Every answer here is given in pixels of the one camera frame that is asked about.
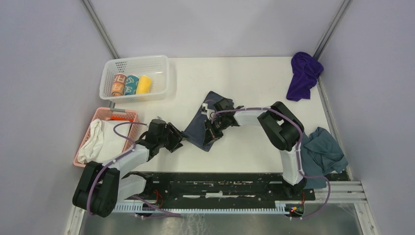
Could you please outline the dark grey towel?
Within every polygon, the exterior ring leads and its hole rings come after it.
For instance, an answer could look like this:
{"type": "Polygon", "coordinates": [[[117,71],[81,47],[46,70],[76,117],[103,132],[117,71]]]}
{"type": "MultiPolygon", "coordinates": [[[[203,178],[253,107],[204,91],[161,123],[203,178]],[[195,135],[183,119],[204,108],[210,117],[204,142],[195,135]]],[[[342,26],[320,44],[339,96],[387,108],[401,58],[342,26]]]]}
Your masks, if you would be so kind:
{"type": "MultiPolygon", "coordinates": [[[[205,97],[203,103],[208,104],[209,109],[214,109],[216,111],[216,108],[214,108],[214,103],[220,101],[224,97],[221,96],[218,93],[215,93],[214,91],[210,91],[207,96],[205,97]]],[[[209,152],[211,147],[213,146],[213,143],[210,143],[208,145],[204,144],[205,139],[205,120],[207,119],[206,115],[202,115],[202,107],[200,106],[199,110],[196,112],[194,118],[190,122],[190,124],[186,127],[182,133],[187,137],[187,141],[198,147],[199,149],[209,152]]]]}

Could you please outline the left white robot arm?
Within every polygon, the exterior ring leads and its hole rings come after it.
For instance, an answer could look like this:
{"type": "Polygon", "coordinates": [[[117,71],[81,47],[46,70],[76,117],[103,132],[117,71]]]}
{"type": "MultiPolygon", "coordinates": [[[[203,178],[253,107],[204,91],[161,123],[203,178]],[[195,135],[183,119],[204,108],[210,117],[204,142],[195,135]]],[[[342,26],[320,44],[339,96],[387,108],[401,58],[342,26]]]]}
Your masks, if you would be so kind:
{"type": "Polygon", "coordinates": [[[185,140],[179,129],[162,119],[151,120],[148,130],[137,141],[120,134],[117,127],[118,124],[113,132],[129,141],[131,146],[103,163],[87,163],[72,197],[74,206],[103,218],[110,215],[121,200],[135,195],[142,199],[150,198],[154,186],[145,177],[130,172],[150,161],[162,148],[173,153],[183,146],[185,140]]]}

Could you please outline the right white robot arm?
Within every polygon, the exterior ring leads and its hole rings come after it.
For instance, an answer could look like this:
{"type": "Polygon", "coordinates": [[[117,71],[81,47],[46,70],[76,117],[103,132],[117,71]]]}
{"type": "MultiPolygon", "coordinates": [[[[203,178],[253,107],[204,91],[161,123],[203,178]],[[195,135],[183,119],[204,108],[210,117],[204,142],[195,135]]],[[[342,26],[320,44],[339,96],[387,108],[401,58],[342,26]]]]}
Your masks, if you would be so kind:
{"type": "Polygon", "coordinates": [[[204,122],[204,145],[213,144],[222,138],[224,130],[229,127],[261,127],[271,144],[280,152],[283,195],[289,200],[295,200],[302,194],[306,185],[300,159],[303,125],[282,102],[277,101],[266,107],[245,108],[234,107],[229,99],[222,98],[211,109],[207,103],[203,103],[201,113],[207,116],[204,122]]]}

